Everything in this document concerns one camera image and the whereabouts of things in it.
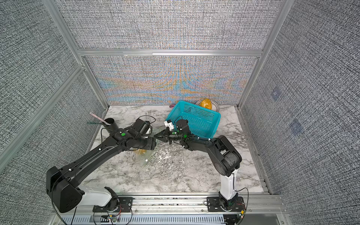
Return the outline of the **yellow toy pineapple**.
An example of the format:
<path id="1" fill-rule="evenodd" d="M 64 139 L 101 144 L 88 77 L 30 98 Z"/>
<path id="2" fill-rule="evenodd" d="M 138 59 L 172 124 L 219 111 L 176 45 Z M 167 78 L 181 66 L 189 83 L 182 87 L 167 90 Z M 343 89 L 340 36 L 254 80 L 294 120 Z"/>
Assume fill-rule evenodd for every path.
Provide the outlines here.
<path id="1" fill-rule="evenodd" d="M 135 154 L 137 154 L 139 156 L 145 155 L 146 153 L 147 153 L 147 150 L 144 150 L 144 149 L 138 149 L 135 151 Z"/>

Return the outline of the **clear zip-top bag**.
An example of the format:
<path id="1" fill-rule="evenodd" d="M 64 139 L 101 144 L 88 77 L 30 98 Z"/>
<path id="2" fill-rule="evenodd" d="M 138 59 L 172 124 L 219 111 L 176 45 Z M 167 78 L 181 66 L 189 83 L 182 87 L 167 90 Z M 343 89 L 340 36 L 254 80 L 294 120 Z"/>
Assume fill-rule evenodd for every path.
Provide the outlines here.
<path id="1" fill-rule="evenodd" d="M 161 141 L 156 140 L 156 143 L 157 143 L 157 145 L 155 147 L 155 150 L 153 150 L 153 151 L 147 150 L 147 153 L 145 155 L 142 155 L 142 156 L 139 156 L 139 155 L 135 154 L 135 151 L 138 150 L 138 149 L 134 150 L 134 154 L 136 156 L 136 163 L 139 165 L 140 168 L 145 167 L 149 162 L 152 161 L 153 158 L 155 158 L 156 153 L 160 149 Z"/>

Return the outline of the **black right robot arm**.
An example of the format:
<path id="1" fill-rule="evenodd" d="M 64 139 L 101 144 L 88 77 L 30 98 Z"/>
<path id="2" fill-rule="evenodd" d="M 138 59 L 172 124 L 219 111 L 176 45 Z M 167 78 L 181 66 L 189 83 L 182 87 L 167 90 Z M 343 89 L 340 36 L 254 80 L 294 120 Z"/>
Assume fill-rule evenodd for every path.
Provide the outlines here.
<path id="1" fill-rule="evenodd" d="M 164 143 L 178 143 L 190 151 L 205 152 L 209 155 L 216 171 L 220 174 L 221 187 L 219 196 L 226 201 L 235 198 L 235 180 L 242 162 L 242 157 L 230 141 L 223 135 L 217 138 L 201 138 L 190 131 L 188 121 L 176 122 L 176 130 L 169 127 L 154 135 Z"/>

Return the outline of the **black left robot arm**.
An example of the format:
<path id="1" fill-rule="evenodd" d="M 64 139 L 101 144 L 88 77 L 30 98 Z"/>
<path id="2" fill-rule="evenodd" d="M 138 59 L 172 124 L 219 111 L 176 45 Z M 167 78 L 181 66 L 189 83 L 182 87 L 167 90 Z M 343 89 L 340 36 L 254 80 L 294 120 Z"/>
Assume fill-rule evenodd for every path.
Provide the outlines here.
<path id="1" fill-rule="evenodd" d="M 118 195 L 109 187 L 100 190 L 81 187 L 82 181 L 112 157 L 131 148 L 154 150 L 156 141 L 168 142 L 168 129 L 149 137 L 134 129 L 119 128 L 112 132 L 98 147 L 81 158 L 62 167 L 52 167 L 46 173 L 46 193 L 52 206 L 60 213 L 66 213 L 80 205 L 94 205 L 108 212 L 120 207 Z"/>

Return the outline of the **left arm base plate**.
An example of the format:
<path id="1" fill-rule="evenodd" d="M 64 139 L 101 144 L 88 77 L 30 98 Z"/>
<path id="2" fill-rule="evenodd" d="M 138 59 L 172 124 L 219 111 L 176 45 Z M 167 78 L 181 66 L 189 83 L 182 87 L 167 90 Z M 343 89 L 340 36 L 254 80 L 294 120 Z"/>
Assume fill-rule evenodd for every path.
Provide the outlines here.
<path id="1" fill-rule="evenodd" d="M 92 212 L 131 212 L 133 200 L 134 199 L 132 197 L 119 197 L 116 201 L 112 200 L 106 206 L 94 206 Z"/>

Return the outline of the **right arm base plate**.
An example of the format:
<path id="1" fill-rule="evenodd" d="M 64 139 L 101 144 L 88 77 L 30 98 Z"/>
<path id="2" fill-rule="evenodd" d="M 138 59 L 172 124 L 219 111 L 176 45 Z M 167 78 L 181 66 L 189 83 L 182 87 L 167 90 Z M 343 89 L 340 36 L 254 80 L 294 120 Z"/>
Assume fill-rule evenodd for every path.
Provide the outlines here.
<path id="1" fill-rule="evenodd" d="M 207 197 L 205 206 L 209 212 L 245 212 L 246 205 L 240 196 L 227 200 L 223 197 Z"/>

